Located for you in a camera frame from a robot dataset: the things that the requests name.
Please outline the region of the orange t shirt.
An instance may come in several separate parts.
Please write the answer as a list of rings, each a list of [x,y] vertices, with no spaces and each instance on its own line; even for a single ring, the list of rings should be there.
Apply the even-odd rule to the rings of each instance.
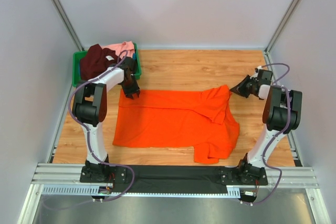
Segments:
[[[239,137],[227,85],[205,91],[142,90],[120,95],[113,144],[129,148],[193,147],[194,161],[229,158]]]

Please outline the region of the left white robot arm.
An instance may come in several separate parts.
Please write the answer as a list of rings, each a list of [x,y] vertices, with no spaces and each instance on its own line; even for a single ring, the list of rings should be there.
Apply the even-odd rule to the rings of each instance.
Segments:
[[[102,130],[108,110],[107,93],[113,87],[121,86],[126,98],[139,97],[135,69],[135,60],[124,57],[96,77],[78,82],[72,94],[73,103],[68,107],[69,113],[83,129],[88,152],[86,161],[90,164],[112,165],[108,161]]]

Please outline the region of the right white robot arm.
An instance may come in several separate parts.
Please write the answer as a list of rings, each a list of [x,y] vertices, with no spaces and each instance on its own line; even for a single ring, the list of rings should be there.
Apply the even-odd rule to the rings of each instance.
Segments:
[[[255,146],[239,162],[239,169],[247,174],[261,174],[268,166],[267,161],[280,140],[296,130],[301,121],[303,93],[288,90],[284,86],[272,84],[273,72],[261,66],[255,73],[247,75],[230,91],[240,97],[254,95],[265,100],[262,116],[264,124]]]

